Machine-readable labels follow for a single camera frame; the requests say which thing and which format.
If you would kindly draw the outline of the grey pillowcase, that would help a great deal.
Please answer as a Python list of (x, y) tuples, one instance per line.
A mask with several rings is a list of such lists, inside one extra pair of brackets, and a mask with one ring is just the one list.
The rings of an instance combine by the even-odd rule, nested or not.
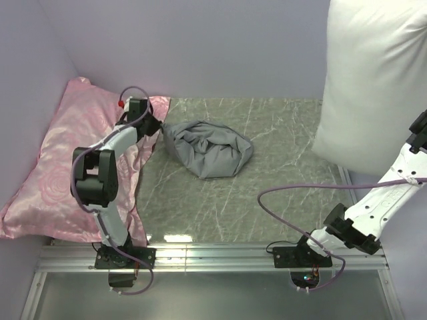
[(165, 149), (200, 179), (236, 176), (254, 154), (249, 138), (211, 121), (162, 125)]

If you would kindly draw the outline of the white pillow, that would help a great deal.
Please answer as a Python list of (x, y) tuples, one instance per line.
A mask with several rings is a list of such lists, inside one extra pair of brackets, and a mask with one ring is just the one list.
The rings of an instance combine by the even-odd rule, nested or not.
[(426, 2), (331, 1), (314, 153), (382, 175), (425, 109)]

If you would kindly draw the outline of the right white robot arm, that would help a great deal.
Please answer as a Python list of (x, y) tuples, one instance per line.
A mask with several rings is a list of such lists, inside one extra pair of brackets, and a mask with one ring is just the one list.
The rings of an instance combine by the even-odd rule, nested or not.
[(359, 202), (349, 208), (336, 205), (323, 228), (300, 238), (294, 249), (297, 264), (307, 267), (344, 247), (369, 255), (379, 250), (387, 222), (426, 185), (426, 112), (411, 124), (410, 132), (395, 162)]

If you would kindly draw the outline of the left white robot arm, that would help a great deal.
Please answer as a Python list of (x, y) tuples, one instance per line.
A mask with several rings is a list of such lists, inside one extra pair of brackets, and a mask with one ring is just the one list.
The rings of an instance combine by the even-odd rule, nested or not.
[(73, 151), (71, 194), (81, 209), (95, 218), (101, 233), (100, 258), (126, 268), (137, 259), (115, 203), (119, 191), (116, 162), (142, 138), (159, 131), (161, 121), (154, 117), (149, 99), (130, 98), (119, 104), (127, 111), (113, 131), (96, 144)]

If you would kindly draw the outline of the pink floral pillow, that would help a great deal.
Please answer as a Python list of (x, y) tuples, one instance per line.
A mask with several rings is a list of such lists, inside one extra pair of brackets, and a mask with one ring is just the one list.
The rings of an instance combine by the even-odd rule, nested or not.
[[(70, 192), (72, 153), (112, 132), (123, 109), (119, 94), (70, 80), (41, 144), (37, 164), (18, 192), (1, 210), (1, 238), (44, 235), (80, 243), (101, 242), (94, 218), (81, 210)], [(153, 152), (160, 131), (129, 147), (117, 161), (119, 191), (115, 200), (132, 241), (146, 246), (135, 193), (141, 168)]]

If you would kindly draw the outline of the left black controller box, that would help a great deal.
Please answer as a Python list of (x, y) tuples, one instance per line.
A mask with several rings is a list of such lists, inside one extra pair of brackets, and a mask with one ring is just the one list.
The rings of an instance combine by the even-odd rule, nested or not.
[(136, 282), (137, 276), (135, 273), (109, 273), (107, 280), (112, 288), (132, 288)]

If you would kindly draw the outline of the right controller board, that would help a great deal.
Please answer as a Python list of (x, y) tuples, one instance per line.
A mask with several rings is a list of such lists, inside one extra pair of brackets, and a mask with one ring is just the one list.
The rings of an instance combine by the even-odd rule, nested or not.
[(296, 289), (306, 291), (317, 288), (320, 283), (319, 271), (292, 271), (290, 278)]

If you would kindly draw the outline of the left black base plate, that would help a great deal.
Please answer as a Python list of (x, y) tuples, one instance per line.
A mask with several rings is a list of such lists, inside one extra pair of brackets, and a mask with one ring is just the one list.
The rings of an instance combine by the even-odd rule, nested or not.
[(131, 246), (123, 248), (123, 250), (137, 261), (118, 253), (113, 247), (102, 245), (97, 250), (95, 269), (148, 269), (154, 267), (156, 249)]

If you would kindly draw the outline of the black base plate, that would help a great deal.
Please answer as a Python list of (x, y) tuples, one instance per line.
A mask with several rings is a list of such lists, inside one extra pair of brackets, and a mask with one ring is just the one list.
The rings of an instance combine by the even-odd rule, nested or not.
[(297, 247), (274, 247), (274, 267), (277, 269), (301, 269), (311, 267), (332, 267), (332, 258), (324, 257), (311, 249)]
[(154, 267), (156, 249), (131, 246), (123, 248), (123, 250), (137, 261), (118, 253), (113, 247), (102, 245), (97, 250), (95, 269), (148, 269)]

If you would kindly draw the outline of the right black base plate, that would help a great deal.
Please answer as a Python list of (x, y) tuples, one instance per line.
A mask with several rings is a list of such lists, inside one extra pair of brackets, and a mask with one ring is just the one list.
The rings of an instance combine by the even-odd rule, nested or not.
[(332, 258), (324, 257), (311, 249), (297, 247), (274, 247), (274, 267), (277, 269), (301, 269), (311, 267), (332, 267)]

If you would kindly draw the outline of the aluminium mounting rail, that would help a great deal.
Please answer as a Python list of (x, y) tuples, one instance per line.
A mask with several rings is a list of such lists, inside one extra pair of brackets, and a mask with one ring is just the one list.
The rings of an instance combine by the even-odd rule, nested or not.
[[(156, 244), (155, 272), (255, 272), (276, 271), (274, 258), (264, 243), (164, 243)], [(44, 246), (37, 272), (96, 272), (90, 245), (65, 243)]]

